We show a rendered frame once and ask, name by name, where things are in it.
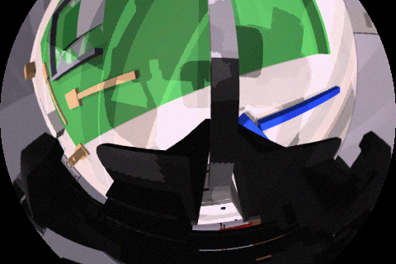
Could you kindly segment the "brown block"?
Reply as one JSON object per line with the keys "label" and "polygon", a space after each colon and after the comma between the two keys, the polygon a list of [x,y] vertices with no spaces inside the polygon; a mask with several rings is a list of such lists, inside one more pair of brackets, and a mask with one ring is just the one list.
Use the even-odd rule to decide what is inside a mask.
{"label": "brown block", "polygon": [[34,79],[34,77],[36,76],[35,62],[26,63],[24,67],[26,67],[26,69],[24,69],[24,72],[26,72],[26,80],[31,78]]}

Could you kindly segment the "green putting mat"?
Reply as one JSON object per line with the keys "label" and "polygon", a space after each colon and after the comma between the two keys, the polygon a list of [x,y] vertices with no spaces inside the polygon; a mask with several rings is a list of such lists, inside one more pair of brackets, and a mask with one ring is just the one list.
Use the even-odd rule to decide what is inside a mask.
{"label": "green putting mat", "polygon": [[[238,73],[317,55],[316,37],[301,0],[231,0],[238,42]],[[64,128],[76,147],[142,113],[211,86],[208,0],[106,0],[103,54],[50,80],[50,23],[40,40]],[[65,95],[138,72],[69,109]]]}

